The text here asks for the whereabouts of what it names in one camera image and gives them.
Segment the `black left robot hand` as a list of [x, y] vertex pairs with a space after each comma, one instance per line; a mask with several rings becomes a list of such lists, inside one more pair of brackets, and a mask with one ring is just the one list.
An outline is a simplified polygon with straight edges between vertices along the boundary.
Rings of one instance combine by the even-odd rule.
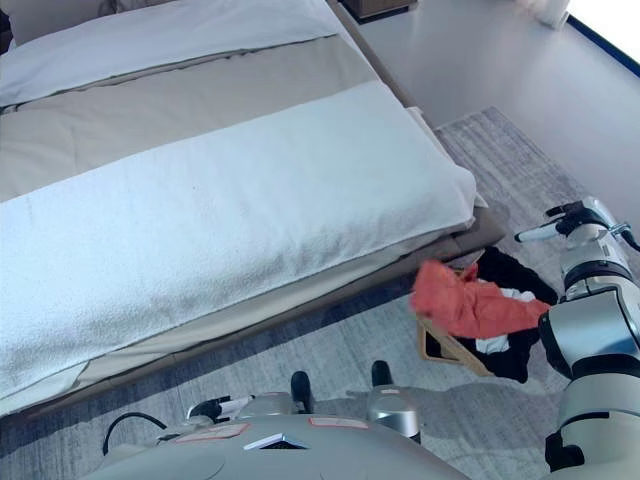
[[192, 406], [187, 412], [187, 417], [204, 416], [214, 423], [224, 422], [235, 418], [254, 398], [254, 395], [248, 395], [233, 399], [231, 396], [226, 395], [204, 400]]

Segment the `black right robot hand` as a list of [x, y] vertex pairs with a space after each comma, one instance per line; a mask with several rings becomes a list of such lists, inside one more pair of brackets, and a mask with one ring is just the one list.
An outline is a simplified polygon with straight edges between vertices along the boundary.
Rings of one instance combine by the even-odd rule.
[[620, 240], [613, 233], [613, 228], [618, 224], [616, 218], [601, 200], [593, 196], [554, 206], [544, 212], [544, 217], [547, 219], [546, 223], [515, 234], [514, 240], [525, 243], [547, 240], [555, 236], [569, 238], [580, 227], [594, 226], [605, 231], [615, 245], [620, 244]]

